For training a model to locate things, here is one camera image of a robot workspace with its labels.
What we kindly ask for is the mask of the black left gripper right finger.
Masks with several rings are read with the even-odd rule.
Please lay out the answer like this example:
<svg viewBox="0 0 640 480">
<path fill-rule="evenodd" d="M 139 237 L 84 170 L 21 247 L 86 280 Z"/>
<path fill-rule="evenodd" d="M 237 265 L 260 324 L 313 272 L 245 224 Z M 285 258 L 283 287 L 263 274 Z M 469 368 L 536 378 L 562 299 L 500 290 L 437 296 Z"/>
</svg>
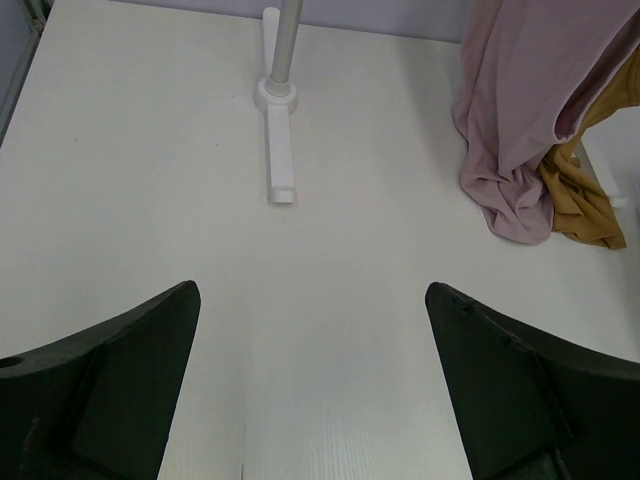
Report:
<svg viewBox="0 0 640 480">
<path fill-rule="evenodd" d="M 473 478 L 638 478 L 638 364 L 444 283 L 425 305 Z"/>
</svg>

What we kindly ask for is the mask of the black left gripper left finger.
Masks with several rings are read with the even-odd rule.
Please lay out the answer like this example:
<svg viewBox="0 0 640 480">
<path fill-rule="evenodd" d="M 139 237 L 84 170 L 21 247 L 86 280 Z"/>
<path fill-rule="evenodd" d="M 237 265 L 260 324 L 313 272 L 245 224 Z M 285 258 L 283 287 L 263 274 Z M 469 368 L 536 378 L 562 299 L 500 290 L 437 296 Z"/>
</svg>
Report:
<svg viewBox="0 0 640 480">
<path fill-rule="evenodd" d="M 1 361 L 4 479 L 157 478 L 201 307 L 184 281 Z"/>
</svg>

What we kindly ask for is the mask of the pink mauve tank top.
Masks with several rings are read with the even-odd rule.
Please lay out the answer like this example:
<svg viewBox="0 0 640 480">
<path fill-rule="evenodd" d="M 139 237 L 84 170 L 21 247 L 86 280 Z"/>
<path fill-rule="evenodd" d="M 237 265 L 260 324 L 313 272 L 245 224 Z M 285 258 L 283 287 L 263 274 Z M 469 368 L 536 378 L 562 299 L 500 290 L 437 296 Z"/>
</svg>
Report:
<svg viewBox="0 0 640 480">
<path fill-rule="evenodd" d="M 635 1 L 477 1 L 461 46 L 454 123 L 468 145 L 462 190 L 489 229 L 537 245 L 554 208 L 538 166 L 570 141 L 639 52 Z"/>
</svg>

